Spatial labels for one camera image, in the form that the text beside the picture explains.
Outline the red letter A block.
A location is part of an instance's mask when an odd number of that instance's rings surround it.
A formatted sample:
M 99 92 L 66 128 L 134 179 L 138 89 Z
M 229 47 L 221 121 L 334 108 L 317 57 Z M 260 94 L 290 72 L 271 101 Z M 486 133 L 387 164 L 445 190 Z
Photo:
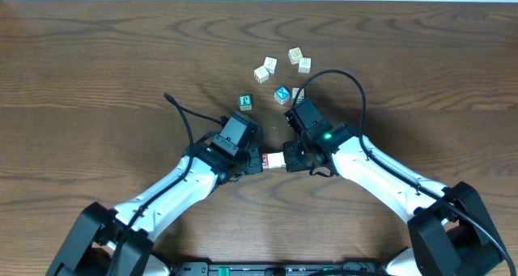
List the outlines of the red letter A block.
M 268 159 L 267 153 L 262 154 L 262 167 L 263 167 L 263 169 L 269 168 L 269 159 Z

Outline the plain white block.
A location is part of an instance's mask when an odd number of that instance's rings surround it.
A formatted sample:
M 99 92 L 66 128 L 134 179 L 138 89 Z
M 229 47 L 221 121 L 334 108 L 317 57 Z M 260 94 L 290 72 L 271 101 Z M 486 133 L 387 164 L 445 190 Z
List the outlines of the plain white block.
M 286 167 L 284 154 L 282 152 L 269 153 L 266 155 L 268 168 Z

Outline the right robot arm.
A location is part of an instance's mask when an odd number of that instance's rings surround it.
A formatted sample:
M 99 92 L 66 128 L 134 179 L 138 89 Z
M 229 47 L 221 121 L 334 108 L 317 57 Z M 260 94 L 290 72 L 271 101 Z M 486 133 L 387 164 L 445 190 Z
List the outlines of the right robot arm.
M 291 122 L 297 138 L 285 142 L 288 172 L 326 167 L 366 189 L 407 226 L 411 246 L 382 265 L 387 275 L 485 275 L 507 252 L 478 191 L 428 179 L 380 151 L 347 124 L 326 119 Z

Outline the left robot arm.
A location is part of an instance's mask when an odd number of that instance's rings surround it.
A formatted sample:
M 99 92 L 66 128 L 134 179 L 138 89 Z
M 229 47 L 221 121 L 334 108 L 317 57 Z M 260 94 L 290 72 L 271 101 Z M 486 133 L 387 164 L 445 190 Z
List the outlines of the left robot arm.
M 260 126 L 235 112 L 222 131 L 188 146 L 163 179 L 127 202 L 98 202 L 76 219 L 49 275 L 143 275 L 159 235 L 220 185 L 262 171 Z

